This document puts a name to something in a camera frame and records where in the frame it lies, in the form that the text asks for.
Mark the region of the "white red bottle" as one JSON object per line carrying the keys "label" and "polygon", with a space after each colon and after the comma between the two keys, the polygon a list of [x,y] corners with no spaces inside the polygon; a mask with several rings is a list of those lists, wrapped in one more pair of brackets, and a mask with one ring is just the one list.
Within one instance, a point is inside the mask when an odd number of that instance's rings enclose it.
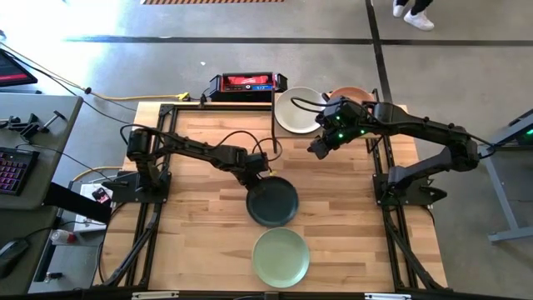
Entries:
{"label": "white red bottle", "polygon": [[50,235],[52,245],[68,245],[77,241],[77,236],[74,232],[68,230],[56,229]]}

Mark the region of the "black computer mouse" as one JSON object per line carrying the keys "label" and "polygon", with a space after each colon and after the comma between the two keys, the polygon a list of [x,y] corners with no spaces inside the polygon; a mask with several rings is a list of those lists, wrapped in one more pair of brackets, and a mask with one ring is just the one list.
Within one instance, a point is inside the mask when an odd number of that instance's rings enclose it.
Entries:
{"label": "black computer mouse", "polygon": [[0,249],[0,279],[6,278],[29,248],[25,238],[16,238],[7,242]]}

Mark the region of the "black aluminium table frame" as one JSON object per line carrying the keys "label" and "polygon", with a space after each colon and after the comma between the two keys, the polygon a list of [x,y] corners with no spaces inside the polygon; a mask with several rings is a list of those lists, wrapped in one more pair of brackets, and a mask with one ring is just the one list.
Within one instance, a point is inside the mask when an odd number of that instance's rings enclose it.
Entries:
{"label": "black aluminium table frame", "polygon": [[[289,228],[305,239],[311,262],[296,291],[390,292],[396,281],[422,285],[402,255],[390,256],[372,186],[375,173],[416,162],[411,137],[359,138],[319,160],[304,148],[309,138],[276,140],[265,103],[224,110],[218,103],[141,102],[135,121],[213,144],[251,148],[262,141],[274,173],[300,198]],[[167,161],[172,183],[157,231],[125,283],[182,293],[266,290],[252,268],[252,249],[265,228],[248,215],[245,189],[206,162],[183,156]]]}

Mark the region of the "grey desk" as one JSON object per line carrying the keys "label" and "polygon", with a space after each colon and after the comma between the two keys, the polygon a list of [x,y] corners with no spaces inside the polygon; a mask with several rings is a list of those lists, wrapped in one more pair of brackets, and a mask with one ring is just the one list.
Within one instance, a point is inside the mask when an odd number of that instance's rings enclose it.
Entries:
{"label": "grey desk", "polygon": [[56,111],[63,115],[52,122],[48,133],[32,138],[40,155],[22,194],[0,194],[0,248],[15,238],[29,236],[29,248],[21,260],[7,277],[0,278],[0,296],[24,294],[31,285],[48,239],[46,228],[57,215],[56,207],[42,202],[81,106],[80,97],[0,92],[0,119],[14,116],[25,121],[33,113],[46,123]]}

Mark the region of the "light grey plate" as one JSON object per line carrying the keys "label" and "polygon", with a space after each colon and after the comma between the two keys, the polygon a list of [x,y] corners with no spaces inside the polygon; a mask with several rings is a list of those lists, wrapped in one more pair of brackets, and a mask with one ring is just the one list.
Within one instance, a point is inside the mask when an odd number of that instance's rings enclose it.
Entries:
{"label": "light grey plate", "polygon": [[319,92],[309,87],[292,87],[275,100],[274,116],[288,132],[308,134],[320,128],[315,118],[325,104]]}

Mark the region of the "white box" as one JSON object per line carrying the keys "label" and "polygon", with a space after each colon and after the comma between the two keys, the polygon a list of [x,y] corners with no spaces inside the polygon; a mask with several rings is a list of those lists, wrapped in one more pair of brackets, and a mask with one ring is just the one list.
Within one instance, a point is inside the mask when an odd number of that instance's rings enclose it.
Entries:
{"label": "white box", "polygon": [[[94,201],[97,203],[97,201],[92,197],[92,192],[97,190],[98,188],[105,188],[109,196],[111,197],[112,191],[104,187],[101,183],[87,183],[82,184],[80,189],[80,194],[84,196],[85,198],[88,198],[91,201]],[[76,223],[74,226],[75,232],[94,232],[94,231],[102,231],[107,227],[107,225],[104,222],[98,222],[96,220],[93,220],[89,217],[85,217],[83,215],[76,215]]]}

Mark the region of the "light green plate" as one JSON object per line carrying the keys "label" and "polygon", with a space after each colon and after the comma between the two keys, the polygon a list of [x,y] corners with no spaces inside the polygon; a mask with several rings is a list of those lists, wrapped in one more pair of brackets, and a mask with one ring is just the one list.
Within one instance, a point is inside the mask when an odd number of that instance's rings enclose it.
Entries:
{"label": "light green plate", "polygon": [[252,250],[252,268],[268,286],[290,288],[309,269],[311,254],[304,238],[286,227],[266,230]]}

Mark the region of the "peach pink plate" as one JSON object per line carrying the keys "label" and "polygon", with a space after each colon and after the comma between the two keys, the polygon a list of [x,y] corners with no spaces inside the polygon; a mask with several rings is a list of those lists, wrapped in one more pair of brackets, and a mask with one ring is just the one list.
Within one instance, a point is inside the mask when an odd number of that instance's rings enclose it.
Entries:
{"label": "peach pink plate", "polygon": [[360,104],[363,104],[364,102],[374,102],[374,97],[370,93],[358,87],[340,87],[335,91],[328,93],[328,96],[330,99],[343,96]]}

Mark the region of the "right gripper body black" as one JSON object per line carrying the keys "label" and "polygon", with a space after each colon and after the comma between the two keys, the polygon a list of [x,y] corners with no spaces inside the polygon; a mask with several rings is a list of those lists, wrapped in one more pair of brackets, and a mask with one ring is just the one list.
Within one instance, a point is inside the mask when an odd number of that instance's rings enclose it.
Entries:
{"label": "right gripper body black", "polygon": [[347,97],[336,97],[316,116],[322,128],[320,139],[325,144],[343,144],[369,131],[364,127],[368,111]]}

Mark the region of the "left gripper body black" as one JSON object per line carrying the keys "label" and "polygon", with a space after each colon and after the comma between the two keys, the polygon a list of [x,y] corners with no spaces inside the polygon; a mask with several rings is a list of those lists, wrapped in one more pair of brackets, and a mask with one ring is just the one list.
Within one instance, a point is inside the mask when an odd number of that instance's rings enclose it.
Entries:
{"label": "left gripper body black", "polygon": [[240,183],[258,183],[262,179],[260,173],[269,170],[268,156],[264,152],[248,153],[247,150],[238,150],[236,160],[234,176]]}

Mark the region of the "red black Milwaukee toolbox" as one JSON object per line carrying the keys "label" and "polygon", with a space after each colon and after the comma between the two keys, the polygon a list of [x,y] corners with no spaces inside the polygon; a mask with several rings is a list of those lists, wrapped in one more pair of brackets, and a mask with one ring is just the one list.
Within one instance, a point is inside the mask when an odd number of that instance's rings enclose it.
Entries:
{"label": "red black Milwaukee toolbox", "polygon": [[273,72],[234,72],[216,75],[207,96],[213,102],[269,103],[273,93],[287,90],[287,78]]}

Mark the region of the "grey metal stand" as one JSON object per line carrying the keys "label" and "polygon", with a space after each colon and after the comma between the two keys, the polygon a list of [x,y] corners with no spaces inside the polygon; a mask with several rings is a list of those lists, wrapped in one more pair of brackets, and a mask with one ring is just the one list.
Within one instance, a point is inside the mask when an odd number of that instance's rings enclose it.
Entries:
{"label": "grey metal stand", "polygon": [[533,238],[533,223],[526,225],[519,214],[521,204],[533,206],[533,108],[509,122],[492,142],[496,149],[485,165],[508,229],[488,238],[493,243]]}

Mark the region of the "small black red device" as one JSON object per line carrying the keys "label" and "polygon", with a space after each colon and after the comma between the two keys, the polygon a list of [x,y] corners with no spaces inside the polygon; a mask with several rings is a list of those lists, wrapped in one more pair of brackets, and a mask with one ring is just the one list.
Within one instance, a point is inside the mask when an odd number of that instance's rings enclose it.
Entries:
{"label": "small black red device", "polygon": [[111,202],[112,202],[111,197],[107,193],[106,189],[103,188],[103,187],[100,187],[97,190],[95,190],[94,192],[92,192],[92,197],[98,203],[101,203],[102,205],[105,205],[105,206],[108,206],[108,207],[111,206]]}

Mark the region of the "dark teal plate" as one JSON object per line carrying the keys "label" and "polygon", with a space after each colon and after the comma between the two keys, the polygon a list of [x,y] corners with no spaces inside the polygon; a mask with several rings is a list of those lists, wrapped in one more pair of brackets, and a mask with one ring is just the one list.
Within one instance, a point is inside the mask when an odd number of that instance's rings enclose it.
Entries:
{"label": "dark teal plate", "polygon": [[266,191],[247,193],[247,211],[258,224],[267,228],[283,227],[297,213],[299,197],[296,188],[282,177],[266,177]]}

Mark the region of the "black desk clamp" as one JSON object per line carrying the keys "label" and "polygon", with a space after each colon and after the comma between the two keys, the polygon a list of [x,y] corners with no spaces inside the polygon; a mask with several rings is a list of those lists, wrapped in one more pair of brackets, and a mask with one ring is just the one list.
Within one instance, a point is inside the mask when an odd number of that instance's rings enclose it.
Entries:
{"label": "black desk clamp", "polygon": [[26,122],[22,122],[19,117],[10,116],[0,119],[0,129],[18,132],[21,139],[29,143],[31,138],[39,132],[40,122],[38,116],[33,113]]}
{"label": "black desk clamp", "polygon": [[57,120],[57,119],[62,119],[63,121],[66,121],[67,118],[61,114],[59,111],[57,110],[54,110],[53,111],[53,116],[47,121],[45,122],[41,129],[40,129],[40,132],[41,133],[48,133],[49,132],[49,127]]}

